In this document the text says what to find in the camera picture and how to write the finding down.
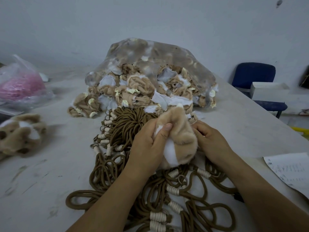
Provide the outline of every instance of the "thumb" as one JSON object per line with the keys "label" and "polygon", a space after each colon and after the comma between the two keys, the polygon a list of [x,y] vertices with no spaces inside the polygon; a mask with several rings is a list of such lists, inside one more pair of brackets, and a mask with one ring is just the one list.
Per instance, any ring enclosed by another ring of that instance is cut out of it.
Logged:
{"label": "thumb", "polygon": [[197,129],[193,128],[193,131],[195,136],[197,137],[199,147],[203,149],[207,142],[207,139]]}
{"label": "thumb", "polygon": [[163,128],[159,131],[157,136],[155,137],[153,146],[159,153],[163,153],[166,140],[168,139],[168,136],[170,135],[170,131],[172,129],[173,125],[171,123],[168,123],[163,126]]}

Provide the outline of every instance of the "clear plastic bag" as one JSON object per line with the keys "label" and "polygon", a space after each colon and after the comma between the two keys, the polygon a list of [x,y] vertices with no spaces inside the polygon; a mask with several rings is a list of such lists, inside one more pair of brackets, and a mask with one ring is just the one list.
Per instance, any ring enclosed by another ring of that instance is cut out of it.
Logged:
{"label": "clear plastic bag", "polygon": [[10,107],[28,110],[40,106],[54,97],[29,62],[17,55],[15,63],[0,68],[0,102]]}
{"label": "clear plastic bag", "polygon": [[209,93],[216,85],[216,79],[190,51],[175,45],[137,38],[128,38],[112,44],[104,62],[95,71],[87,74],[85,83],[88,86],[98,85],[109,73],[121,76],[124,64],[137,66],[157,89],[159,89],[158,80],[168,81],[176,74],[180,74],[175,72],[177,69],[172,71],[167,68],[167,65],[185,68],[183,71],[190,75],[199,91],[198,95],[205,97],[206,106],[211,103]]}

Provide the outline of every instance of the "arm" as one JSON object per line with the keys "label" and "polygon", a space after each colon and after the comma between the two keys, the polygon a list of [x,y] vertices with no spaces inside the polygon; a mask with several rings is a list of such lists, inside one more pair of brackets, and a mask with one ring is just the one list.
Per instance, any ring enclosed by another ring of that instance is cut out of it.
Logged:
{"label": "arm", "polygon": [[218,130],[201,121],[193,128],[199,146],[237,187],[260,231],[309,231],[309,215],[233,152]]}
{"label": "arm", "polygon": [[153,141],[155,124],[156,119],[152,119],[138,132],[122,173],[67,232],[123,231],[135,199],[162,161],[165,141],[172,128],[171,124],[165,125]]}

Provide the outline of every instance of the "chair backrest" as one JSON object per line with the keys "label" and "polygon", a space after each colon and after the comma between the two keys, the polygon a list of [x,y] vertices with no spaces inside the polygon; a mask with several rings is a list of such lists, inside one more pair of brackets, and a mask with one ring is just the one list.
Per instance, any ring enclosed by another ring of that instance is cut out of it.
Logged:
{"label": "chair backrest", "polygon": [[273,82],[276,68],[265,63],[241,63],[237,66],[232,86],[250,89],[252,82]]}

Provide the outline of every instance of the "notebook page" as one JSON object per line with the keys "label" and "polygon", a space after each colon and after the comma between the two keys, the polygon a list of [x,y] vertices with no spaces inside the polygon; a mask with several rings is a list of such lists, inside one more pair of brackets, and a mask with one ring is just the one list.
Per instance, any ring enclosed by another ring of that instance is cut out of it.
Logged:
{"label": "notebook page", "polygon": [[291,153],[263,157],[268,167],[289,187],[309,199],[309,156]]}

